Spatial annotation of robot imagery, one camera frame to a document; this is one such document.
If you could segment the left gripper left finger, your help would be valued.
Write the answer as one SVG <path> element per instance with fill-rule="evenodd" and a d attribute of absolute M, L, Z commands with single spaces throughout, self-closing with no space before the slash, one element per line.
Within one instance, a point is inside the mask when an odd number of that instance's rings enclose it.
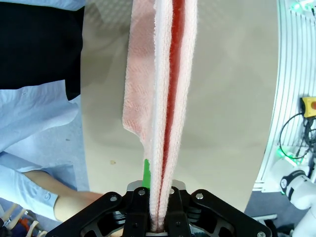
<path fill-rule="evenodd" d="M 121 196 L 108 192 L 66 222 L 48 237 L 144 237 L 149 231 L 150 168 L 144 161 L 141 186 L 129 187 Z"/>

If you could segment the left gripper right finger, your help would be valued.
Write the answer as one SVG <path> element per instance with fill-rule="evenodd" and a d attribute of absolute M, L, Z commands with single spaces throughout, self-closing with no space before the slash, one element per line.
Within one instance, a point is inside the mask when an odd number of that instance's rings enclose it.
<path fill-rule="evenodd" d="M 170 237 L 270 237 L 272 231 L 214 194 L 173 186 L 165 229 Z"/>

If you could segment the person's right hand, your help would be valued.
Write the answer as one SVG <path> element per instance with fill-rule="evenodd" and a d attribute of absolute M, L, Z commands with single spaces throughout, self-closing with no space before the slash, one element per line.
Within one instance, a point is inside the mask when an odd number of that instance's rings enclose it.
<path fill-rule="evenodd" d="M 78 210 L 83 210 L 97 199 L 101 198 L 104 194 L 95 192 L 79 192 L 79 202 L 77 204 Z"/>

